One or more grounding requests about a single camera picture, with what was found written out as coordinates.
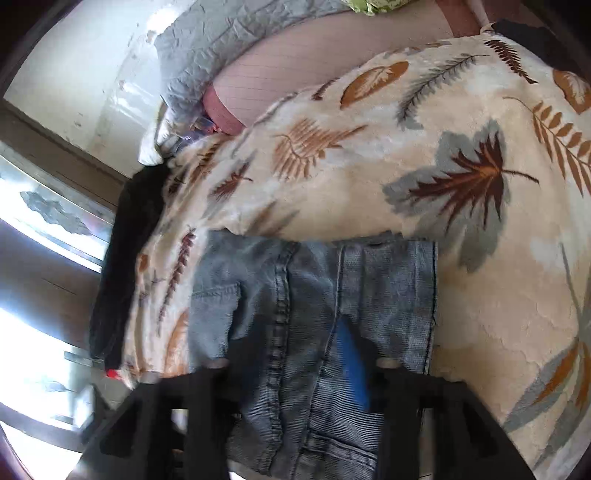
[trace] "beige blanket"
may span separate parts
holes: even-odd
[[[186,372],[206,230],[401,231],[441,246],[431,372],[466,380],[538,478],[565,478],[591,433],[590,106],[580,78],[480,35],[380,54],[204,139],[138,258],[122,373]]]

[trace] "jeans pocket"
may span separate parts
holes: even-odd
[[[228,351],[228,334],[240,300],[238,283],[198,291],[191,298],[189,348],[191,369]]]

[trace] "dark fabric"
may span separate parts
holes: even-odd
[[[492,29],[527,48],[552,68],[584,77],[579,65],[546,27],[530,27],[510,20],[499,20],[492,24]]]
[[[210,232],[194,279],[191,368],[227,357],[243,393],[228,456],[281,479],[372,479],[383,418],[357,405],[338,319],[426,372],[437,248],[385,233],[330,243]]]
[[[125,184],[119,196],[90,317],[90,354],[103,359],[105,369],[121,366],[125,326],[135,289],[135,260],[162,214],[162,189],[169,174],[166,164],[144,167]]]

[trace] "gray quilt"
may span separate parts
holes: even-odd
[[[348,9],[340,0],[198,0],[154,43],[172,120],[192,121],[208,84],[257,41]]]

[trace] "wrinkled gray fabric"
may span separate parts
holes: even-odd
[[[198,0],[154,42],[173,121],[192,121],[207,85],[257,41],[347,10],[340,0]]]
[[[247,393],[228,456],[281,479],[372,479],[382,416],[354,399],[337,342],[346,317],[382,356],[426,372],[437,248],[384,233],[331,243],[210,232],[194,279],[191,367],[230,359]]]

